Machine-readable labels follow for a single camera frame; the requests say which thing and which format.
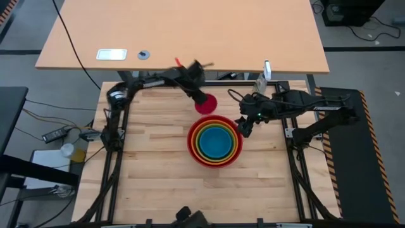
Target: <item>wooden desk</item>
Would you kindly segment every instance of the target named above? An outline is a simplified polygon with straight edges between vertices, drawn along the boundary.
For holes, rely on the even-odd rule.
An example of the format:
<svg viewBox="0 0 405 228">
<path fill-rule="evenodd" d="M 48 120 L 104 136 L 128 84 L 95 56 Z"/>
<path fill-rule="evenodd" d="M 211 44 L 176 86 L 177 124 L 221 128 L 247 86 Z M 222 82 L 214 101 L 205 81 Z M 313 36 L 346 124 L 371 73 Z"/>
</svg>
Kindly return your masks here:
<svg viewBox="0 0 405 228">
<path fill-rule="evenodd" d="M 103 84 L 95 129 L 101 130 L 106 124 L 105 94 L 113 85 L 114 82 Z M 290 87 L 306 90 L 305 81 L 290 81 Z M 205 87 L 203 91 L 218 99 L 214 114 L 233 120 L 240 117 L 239 106 L 227 94 L 228 88 L 242 94 L 251 91 L 250 86 Z M 266 94 L 271 96 L 273 92 L 274 87 L 269 86 Z M 188 130 L 200 117 L 193 100 L 180 89 L 153 88 L 137 93 L 130 107 L 114 224 L 144 224 L 146 219 L 170 223 L 185 205 L 193 212 L 203 211 L 209 222 L 256 222 L 258 217 L 265 222 L 298 222 L 281 121 L 255 125 L 233 164 L 210 169 L 196 163 L 187 151 Z M 304 127 L 315 118 L 307 112 L 297 120 Z M 320 141 L 314 140 L 311 145 L 322 148 Z M 100 141 L 90 143 L 87 156 L 101 146 Z M 309 148 L 305 156 L 313 191 L 339 216 L 325 155 Z M 79 219 L 97 196 L 104 160 L 105 151 L 102 151 L 86 163 L 73 220 Z M 308 203 L 303 199 L 308 216 Z M 107 205 L 104 205 L 104 218 Z"/>
<path fill-rule="evenodd" d="M 67 0 L 61 15 L 88 69 L 162 70 L 178 57 L 225 72 L 263 72 L 265 59 L 275 73 L 329 72 L 309 0 Z M 127 59 L 96 60 L 111 48 Z M 36 67 L 81 69 L 59 18 Z"/>
</svg>

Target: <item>yellow bowl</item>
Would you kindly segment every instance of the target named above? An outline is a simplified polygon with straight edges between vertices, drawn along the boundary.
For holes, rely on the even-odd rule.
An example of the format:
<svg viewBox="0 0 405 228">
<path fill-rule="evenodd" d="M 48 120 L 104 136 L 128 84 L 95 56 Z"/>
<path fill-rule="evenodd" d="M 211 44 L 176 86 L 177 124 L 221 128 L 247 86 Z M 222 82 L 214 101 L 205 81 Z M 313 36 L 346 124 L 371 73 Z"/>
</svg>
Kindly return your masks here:
<svg viewBox="0 0 405 228">
<path fill-rule="evenodd" d="M 222 159 L 219 159 L 219 160 L 214 160 L 214 159 L 210 159 L 210 158 L 206 157 L 205 154 L 201 151 L 200 147 L 198 146 L 198 142 L 199 142 L 199 138 L 201 137 L 201 134 L 206 129 L 211 128 L 211 127 L 220 127 L 222 129 L 224 129 L 225 131 L 227 131 L 229 133 L 229 136 L 232 138 L 232 147 L 231 147 L 231 150 L 230 150 L 229 154 L 226 157 L 224 157 Z M 197 145 L 196 148 L 197 148 L 198 153 L 205 160 L 207 160 L 209 162 L 217 162 L 217 163 L 227 160 L 230 156 L 232 156 L 235 153 L 235 149 L 236 149 L 235 143 L 236 143 L 236 137 L 232 134 L 231 130 L 228 129 L 227 127 L 225 127 L 224 125 L 218 124 L 218 123 L 209 123 L 209 124 L 205 125 L 204 127 L 202 127 L 202 129 L 197 133 L 197 137 L 196 137 L 196 140 L 195 140 L 195 144 Z"/>
<path fill-rule="evenodd" d="M 198 132 L 200 131 L 200 128 L 204 127 L 204 126 L 207 125 L 207 124 L 220 124 L 220 125 L 222 125 L 222 126 L 226 126 L 228 129 L 230 129 L 230 130 L 233 132 L 232 137 L 235 137 L 235 136 L 236 136 L 235 130 L 234 130 L 229 124 L 227 124 L 227 123 L 224 122 L 224 121 L 221 121 L 221 120 L 208 120 L 208 121 L 205 121 L 205 122 L 203 122 L 203 123 L 200 123 L 200 124 L 196 127 L 195 131 L 192 133 L 192 136 L 191 136 L 192 152 L 194 153 L 195 157 L 197 157 L 198 160 L 200 160 L 200 161 L 203 162 L 203 163 L 206 163 L 206 164 L 209 164 L 209 165 L 221 165 L 221 164 L 224 164 L 224 163 L 226 163 L 227 161 L 229 161 L 230 159 L 232 159 L 232 156 L 230 156 L 229 158 L 227 158 L 227 159 L 224 160 L 224 161 L 211 162 L 212 160 L 211 160 L 211 161 L 209 161 L 209 160 L 203 160 L 203 159 L 201 159 L 201 157 L 198 155 L 198 154 L 201 155 L 201 152 L 198 151 L 198 149 L 196 149 L 196 147 L 198 148 L 198 146 L 196 146 L 195 136 L 196 136 L 196 134 L 198 134 Z M 238 145 L 239 145 L 238 140 L 235 140 L 235 143 L 234 143 L 234 151 L 231 152 L 231 154 L 235 153 L 235 149 L 238 148 Z"/>
</svg>

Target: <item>power cable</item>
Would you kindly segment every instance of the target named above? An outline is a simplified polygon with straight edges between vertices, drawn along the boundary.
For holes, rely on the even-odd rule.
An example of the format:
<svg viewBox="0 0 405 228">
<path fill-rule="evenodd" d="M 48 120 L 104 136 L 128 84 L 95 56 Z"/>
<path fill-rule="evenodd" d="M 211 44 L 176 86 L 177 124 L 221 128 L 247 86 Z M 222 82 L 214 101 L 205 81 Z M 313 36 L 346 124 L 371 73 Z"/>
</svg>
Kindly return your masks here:
<svg viewBox="0 0 405 228">
<path fill-rule="evenodd" d="M 62 124 L 62 125 L 64 125 L 65 127 L 70 126 L 70 127 L 73 127 L 73 128 L 77 127 L 77 128 L 79 128 L 79 129 L 91 129 L 90 127 L 79 127 L 79 126 L 77 126 L 77 124 L 75 124 L 73 121 L 67 120 L 67 119 L 65 119 L 65 118 L 41 116 L 41 115 L 38 115 L 38 114 L 33 113 L 33 112 L 30 111 L 30 110 L 26 110 L 26 109 L 24 109 L 24 108 L 23 108 L 23 111 L 24 111 L 26 114 L 30 115 L 31 117 L 33 117 L 33 118 L 35 118 L 36 120 L 39 120 L 39 121 L 49 122 L 49 123 L 54 123 L 54 124 Z M 54 121 L 54 120 L 45 120 L 45 118 L 53 118 L 53 119 L 57 119 L 57 120 L 64 120 L 64 121 L 67 121 L 67 122 L 71 123 L 71 125 L 70 125 L 70 124 L 67 124 L 67 123 L 59 122 L 59 121 Z"/>
<path fill-rule="evenodd" d="M 47 194 L 39 194 L 39 195 L 35 195 L 35 196 L 21 197 L 21 198 L 15 199 L 15 200 L 11 200 L 9 202 L 2 203 L 2 204 L 0 204 L 0 206 L 4 206 L 4 205 L 7 205 L 9 203 L 13 203 L 13 202 L 20 201 L 20 200 L 25 200 L 25 199 L 28 199 L 28 198 L 35 198 L 35 197 L 41 197 L 41 196 L 51 196 L 51 195 L 54 195 L 54 194 L 57 194 L 57 193 L 56 192 L 51 192 L 51 193 L 47 193 Z"/>
<path fill-rule="evenodd" d="M 45 103 L 38 102 L 38 101 L 31 101 L 29 99 L 25 99 L 25 100 L 28 102 L 31 102 L 31 103 L 35 103 L 38 105 L 46 105 L 46 106 L 53 107 L 53 108 L 61 108 L 61 109 L 66 109 L 66 110 L 95 111 L 95 109 L 91 109 L 91 108 L 67 108 L 67 107 L 60 107 L 60 106 L 56 106 L 56 105 L 52 105 L 52 104 L 45 104 Z"/>
<path fill-rule="evenodd" d="M 310 146 L 310 145 L 307 145 L 307 146 L 308 146 L 309 148 L 315 149 L 315 150 L 317 150 L 317 151 L 321 151 L 322 153 L 324 153 L 324 154 L 326 155 L 326 152 L 324 152 L 324 151 L 321 150 L 321 149 L 315 148 L 315 147 Z M 299 153 L 297 153 L 296 159 L 297 159 L 297 161 L 299 161 L 299 160 L 301 159 L 301 156 L 299 155 Z"/>
<path fill-rule="evenodd" d="M 96 154 L 98 154 L 102 149 L 104 149 L 104 147 L 102 147 L 102 148 L 100 148 L 98 151 L 96 151 L 92 156 L 90 156 L 90 158 L 88 158 L 86 161 L 84 161 L 84 162 L 78 162 L 78 163 L 73 163 L 72 165 L 77 165 L 77 164 L 86 164 L 90 159 L 92 159 Z M 66 166 L 70 166 L 71 164 L 69 164 L 69 165 L 62 165 L 62 166 L 59 166 L 59 167 L 52 167 L 52 168 L 61 168 L 61 167 L 66 167 Z"/>
<path fill-rule="evenodd" d="M 55 216 L 53 216 L 52 218 L 46 220 L 45 222 L 43 222 L 43 223 L 37 225 L 37 226 L 34 227 L 34 228 L 40 228 L 40 227 L 42 227 L 43 225 L 47 224 L 48 222 L 54 220 L 54 219 L 55 219 L 56 217 L 58 217 L 59 215 L 61 215 L 61 214 L 66 210 L 66 208 L 68 208 L 68 206 L 70 205 L 70 203 L 72 203 L 73 199 L 74 199 L 74 197 L 72 197 L 72 198 L 70 199 L 69 203 L 68 203 L 59 213 L 57 213 Z"/>
<path fill-rule="evenodd" d="M 242 100 L 237 99 L 231 92 L 237 94 L 238 96 L 240 96 L 242 98 Z M 296 106 L 296 107 L 309 107 L 309 106 L 315 105 L 316 103 L 324 102 L 324 101 L 327 101 L 327 102 L 344 102 L 344 101 L 347 101 L 350 98 L 350 96 L 346 96 L 344 99 L 326 99 L 325 98 L 325 99 L 320 99 L 318 101 L 314 101 L 314 102 L 308 103 L 308 104 L 294 104 L 294 103 L 290 103 L 290 102 L 277 101 L 277 100 L 273 100 L 273 99 L 269 99 L 269 100 L 266 100 L 266 101 L 257 101 L 257 102 L 248 103 L 248 102 L 244 101 L 243 95 L 241 95 L 239 92 L 237 92 L 237 91 L 235 91 L 233 89 L 228 89 L 228 94 L 232 99 L 234 99 L 235 101 L 237 101 L 239 103 L 242 103 L 244 105 L 258 105 L 258 104 L 260 104 L 262 102 L 271 102 L 271 103 L 278 103 L 278 104 L 282 104 L 282 105 L 291 105 L 291 106 Z M 263 94 L 261 94 L 259 92 L 254 92 L 254 93 L 252 93 L 252 96 L 253 95 L 267 98 L 265 95 L 263 95 Z"/>
<path fill-rule="evenodd" d="M 377 17 L 375 17 L 375 16 L 371 16 L 370 18 L 374 18 L 376 21 L 378 21 L 378 22 L 379 22 L 380 24 L 382 24 L 382 25 L 385 25 L 385 26 L 387 26 L 387 27 L 390 27 L 390 28 L 393 28 L 393 29 L 398 30 L 398 36 L 394 36 L 394 35 L 392 35 L 392 34 L 389 34 L 389 33 L 386 33 L 386 32 L 382 32 L 382 33 L 378 34 L 374 39 L 367 39 L 367 38 L 360 37 L 358 34 L 356 34 L 356 32 L 353 30 L 352 27 L 350 27 L 350 26 L 346 26 L 346 27 L 349 28 L 349 29 L 352 31 L 352 33 L 353 33 L 354 36 L 356 36 L 357 38 L 359 38 L 359 39 L 361 39 L 361 40 L 368 41 L 368 42 L 376 41 L 381 35 L 387 35 L 387 36 L 390 36 L 390 37 L 395 38 L 395 39 L 399 39 L 399 38 L 401 37 L 401 29 L 400 29 L 400 28 L 395 27 L 395 26 L 392 26 L 392 25 L 387 25 L 386 23 L 382 23 L 382 22 L 381 22 Z"/>
<path fill-rule="evenodd" d="M 25 131 L 19 129 L 18 127 L 15 127 L 15 129 L 16 129 L 16 130 L 19 130 L 20 132 L 22 132 L 22 133 L 24 133 L 24 134 L 27 134 L 27 135 L 33 137 L 33 138 L 36 139 L 36 140 L 43 141 L 43 139 L 40 139 L 40 138 L 38 138 L 38 137 L 36 137 L 36 136 L 34 136 L 34 135 L 28 133 L 28 132 L 25 132 Z"/>
<path fill-rule="evenodd" d="M 59 19 L 61 20 L 63 27 L 65 28 L 66 34 L 68 35 L 70 45 L 72 46 L 72 49 L 73 49 L 73 52 L 75 53 L 75 56 L 76 56 L 77 61 L 80 63 L 80 66 L 82 67 L 83 71 L 86 73 L 86 75 L 88 76 L 88 78 L 93 82 L 93 84 L 94 84 L 95 86 L 97 86 L 97 88 L 98 88 L 99 90 L 101 90 L 100 87 L 97 85 L 97 83 L 90 77 L 89 73 L 87 73 L 87 70 L 84 68 L 82 62 L 80 61 L 80 58 L 78 57 L 78 54 L 77 54 L 77 52 L 76 52 L 76 48 L 75 48 L 75 46 L 73 45 L 72 38 L 70 37 L 69 31 L 68 31 L 68 29 L 67 29 L 67 27 L 66 27 L 66 25 L 65 25 L 65 22 L 64 22 L 63 19 L 62 19 L 61 13 L 60 13 L 59 10 L 58 10 L 58 6 L 56 5 L 55 0 L 52 0 L 52 3 L 53 3 L 53 6 L 55 7 L 56 12 L 58 13 Z"/>
</svg>

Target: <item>black metal frame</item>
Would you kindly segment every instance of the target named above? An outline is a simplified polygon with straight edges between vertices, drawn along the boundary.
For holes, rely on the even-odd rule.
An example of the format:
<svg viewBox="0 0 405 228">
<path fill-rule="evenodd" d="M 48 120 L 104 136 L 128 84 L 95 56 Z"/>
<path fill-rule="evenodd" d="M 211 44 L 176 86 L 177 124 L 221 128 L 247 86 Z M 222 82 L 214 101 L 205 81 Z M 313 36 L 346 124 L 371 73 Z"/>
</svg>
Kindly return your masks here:
<svg viewBox="0 0 405 228">
<path fill-rule="evenodd" d="M 21 6 L 23 5 L 24 1 L 25 1 L 25 0 L 19 0 L 19 1 L 17 2 L 17 4 L 14 6 L 14 9 L 13 9 L 13 11 L 11 12 L 11 14 L 10 14 L 10 16 L 9 16 L 8 21 L 7 21 L 5 24 L 3 24 L 3 25 L 4 25 L 4 28 L 3 28 L 3 30 L 2 30 L 1 33 L 0 33 L 0 44 L 1 44 L 1 42 L 3 41 L 3 39 L 6 37 L 6 34 L 7 34 L 8 30 L 10 29 L 11 24 L 13 23 L 15 17 L 17 16 L 18 10 L 19 10 L 19 9 L 21 8 Z"/>
<path fill-rule="evenodd" d="M 11 174 L 21 175 L 24 177 L 13 177 Z M 7 187 L 19 189 L 15 203 L 13 205 L 10 219 L 8 220 L 7 227 L 16 227 L 18 217 L 25 198 L 35 198 L 39 200 L 38 196 L 44 196 L 42 199 L 60 200 L 59 197 L 52 197 L 49 193 L 52 188 L 43 189 L 25 189 L 24 181 L 26 177 L 32 177 L 44 181 L 57 182 L 67 184 L 75 189 L 78 186 L 78 175 L 70 172 L 60 171 L 56 168 L 38 165 L 30 161 L 25 161 L 8 155 L 0 156 L 0 200 L 3 198 Z"/>
<path fill-rule="evenodd" d="M 233 82 L 233 81 L 209 81 L 209 82 L 206 82 L 206 86 L 253 86 L 253 84 L 254 84 L 253 81 L 235 81 L 235 82 Z M 280 81 L 280 82 L 271 81 L 271 82 L 268 82 L 268 86 L 274 86 L 276 92 L 280 92 L 283 89 L 285 89 L 285 90 L 289 89 L 288 81 Z M 125 133 L 126 133 L 128 117 L 129 117 L 129 108 L 130 108 L 130 106 L 128 105 L 124 111 L 123 122 L 122 122 L 122 126 L 121 126 L 121 129 L 123 129 Z M 297 127 L 297 120 L 295 118 L 292 119 L 292 124 L 293 124 L 293 127 Z M 282 120 L 282 127 L 283 127 L 283 130 L 288 128 L 287 119 Z M 295 165 L 295 158 L 294 158 L 294 152 L 293 152 L 292 148 L 289 146 L 290 145 L 289 141 L 290 141 L 290 139 L 287 139 L 285 136 L 285 142 L 287 145 L 287 152 L 288 152 L 288 157 L 289 157 L 292 181 L 293 181 L 293 185 L 294 185 L 294 194 L 295 194 L 296 202 L 297 202 L 298 215 L 299 215 L 300 220 L 304 220 L 306 217 L 305 217 L 305 213 L 304 213 L 304 206 L 303 206 L 303 202 L 302 202 L 302 196 L 301 196 L 299 183 L 292 174 L 293 173 L 292 165 Z M 299 150 L 298 153 L 300 153 L 299 154 L 300 164 L 301 164 L 304 180 L 305 180 L 306 184 L 308 184 L 310 186 L 308 169 L 306 167 L 304 153 L 302 152 L 302 150 Z M 111 166 L 111 157 L 112 157 L 112 153 L 106 154 L 106 161 L 104 164 L 103 177 L 102 177 L 100 191 L 102 191 L 106 187 L 106 184 L 107 184 L 109 170 L 110 170 L 110 166 Z M 118 156 L 116 158 L 116 166 L 118 165 L 118 168 L 120 168 L 121 161 L 122 161 L 122 153 L 118 153 Z M 109 207 L 108 207 L 108 219 L 101 220 L 102 213 L 103 213 L 103 205 L 104 205 L 104 203 L 101 203 L 96 212 L 95 222 L 97 222 L 97 223 L 105 222 L 107 224 L 113 223 L 116 194 L 118 191 L 118 180 L 119 179 L 115 180 L 115 182 L 112 186 L 112 189 L 111 189 L 111 197 L 110 197 L 110 202 L 109 202 Z M 309 208 L 310 208 L 310 212 L 311 212 L 311 218 L 317 219 L 315 206 L 312 204 L 312 202 L 309 198 L 308 198 L 308 201 L 310 202 Z M 73 227 L 73 225 L 74 225 L 74 227 L 79 227 L 78 226 L 79 224 L 71 224 L 66 227 Z M 220 227 L 227 226 L 226 224 L 218 224 L 218 225 Z M 159 224 L 158 226 L 156 226 L 156 225 L 153 225 L 153 226 L 154 227 L 161 227 L 161 226 L 167 227 L 167 226 L 169 226 L 169 224 Z M 257 227 L 257 224 L 229 224 L 229 226 L 231 226 L 231 227 L 238 227 L 238 226 L 239 227 Z"/>
</svg>

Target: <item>black mat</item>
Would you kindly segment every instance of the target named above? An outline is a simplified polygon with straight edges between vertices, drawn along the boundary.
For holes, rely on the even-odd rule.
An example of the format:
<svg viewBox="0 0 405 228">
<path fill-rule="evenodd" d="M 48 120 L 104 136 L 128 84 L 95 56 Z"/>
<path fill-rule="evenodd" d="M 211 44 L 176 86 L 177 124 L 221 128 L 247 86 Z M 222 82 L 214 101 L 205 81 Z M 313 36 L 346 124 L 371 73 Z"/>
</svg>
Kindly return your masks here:
<svg viewBox="0 0 405 228">
<path fill-rule="evenodd" d="M 13 9 L 15 6 L 15 1 L 11 2 L 11 0 L 0 0 L 0 25 L 3 24 L 5 19 L 9 17 L 11 11 L 9 9 Z"/>
<path fill-rule="evenodd" d="M 329 130 L 333 163 L 328 163 L 344 220 L 397 223 L 381 155 L 364 95 L 357 90 L 320 88 L 324 96 L 351 95 L 360 121 Z"/>
</svg>

